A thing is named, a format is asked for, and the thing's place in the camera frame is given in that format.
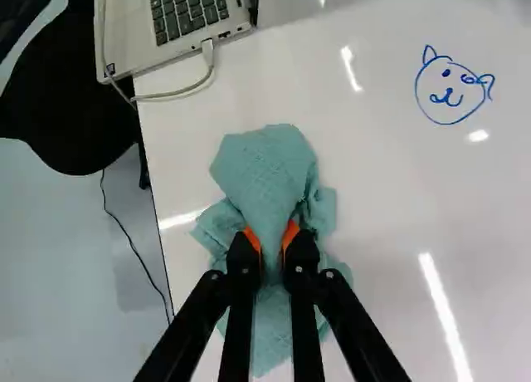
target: gray surface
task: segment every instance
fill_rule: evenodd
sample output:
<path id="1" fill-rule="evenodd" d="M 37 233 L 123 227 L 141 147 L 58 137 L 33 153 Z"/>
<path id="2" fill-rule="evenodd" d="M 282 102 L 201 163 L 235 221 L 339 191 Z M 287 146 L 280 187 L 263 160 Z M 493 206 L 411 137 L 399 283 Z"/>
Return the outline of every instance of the gray surface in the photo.
<path id="1" fill-rule="evenodd" d="M 107 174 L 109 204 L 165 288 L 150 194 L 133 187 L 138 170 L 128 169 L 135 156 Z M 0 380 L 131 381 L 166 320 L 102 210 L 100 174 L 58 174 L 11 140 L 0 140 L 0 164 Z"/>

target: laptop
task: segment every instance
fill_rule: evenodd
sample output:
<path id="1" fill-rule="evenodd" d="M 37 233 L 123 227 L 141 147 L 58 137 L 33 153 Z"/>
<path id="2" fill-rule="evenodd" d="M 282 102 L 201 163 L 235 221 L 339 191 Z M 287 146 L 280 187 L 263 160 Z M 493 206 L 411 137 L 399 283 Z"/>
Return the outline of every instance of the laptop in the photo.
<path id="1" fill-rule="evenodd" d="M 256 24 L 258 0 L 95 0 L 98 81 L 118 80 L 230 40 Z"/>

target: crumpled cloth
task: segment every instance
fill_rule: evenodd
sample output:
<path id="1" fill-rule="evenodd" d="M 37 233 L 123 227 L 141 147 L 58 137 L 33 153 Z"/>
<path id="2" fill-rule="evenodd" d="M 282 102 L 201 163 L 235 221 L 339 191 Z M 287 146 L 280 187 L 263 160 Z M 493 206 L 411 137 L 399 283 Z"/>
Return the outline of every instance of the crumpled cloth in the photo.
<path id="1" fill-rule="evenodd" d="M 226 135 L 210 174 L 227 195 L 197 218 L 192 235 L 212 254 L 212 267 L 227 271 L 225 258 L 236 232 L 250 226 L 261 243 L 265 278 L 256 297 L 251 372 L 260 377 L 292 354 L 290 299 L 280 278 L 280 241 L 290 218 L 316 233 L 317 243 L 335 229 L 335 190 L 319 185 L 317 159 L 293 125 L 268 125 Z M 321 251 L 320 269 L 344 263 Z M 319 337 L 328 325 L 315 307 Z M 225 335 L 228 312 L 217 324 Z"/>

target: cat face doodle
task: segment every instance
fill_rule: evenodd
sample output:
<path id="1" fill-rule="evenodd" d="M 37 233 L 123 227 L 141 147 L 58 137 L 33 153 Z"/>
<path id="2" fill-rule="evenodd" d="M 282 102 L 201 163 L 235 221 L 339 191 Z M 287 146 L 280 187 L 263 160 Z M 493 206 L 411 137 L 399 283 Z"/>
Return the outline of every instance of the cat face doodle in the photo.
<path id="1" fill-rule="evenodd" d="M 450 56 L 439 56 L 430 45 L 424 48 L 422 68 L 415 79 L 417 104 L 429 120 L 454 125 L 492 100 L 494 75 L 478 76 Z"/>

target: white table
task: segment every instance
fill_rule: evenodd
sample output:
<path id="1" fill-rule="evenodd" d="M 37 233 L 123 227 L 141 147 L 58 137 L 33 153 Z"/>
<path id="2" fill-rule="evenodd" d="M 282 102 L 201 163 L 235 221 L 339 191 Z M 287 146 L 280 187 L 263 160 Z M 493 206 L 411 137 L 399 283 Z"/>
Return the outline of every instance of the white table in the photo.
<path id="1" fill-rule="evenodd" d="M 326 248 L 352 268 L 412 379 L 528 380 L 526 1 L 300 0 L 293 13 L 289 2 L 262 1 L 268 28 L 217 48 L 209 88 L 139 106 L 176 309 L 207 270 L 188 233 L 223 197 L 208 174 L 223 135 L 293 123 L 338 190 Z M 429 121 L 413 90 L 426 44 L 495 74 L 494 100 L 456 125 Z M 189 58 L 135 78 L 135 88 L 185 86 L 204 68 Z M 194 380 L 216 379 L 221 350 L 214 333 Z M 323 357 L 327 380 L 350 380 L 332 334 Z M 286 363 L 264 380 L 291 378 Z"/>

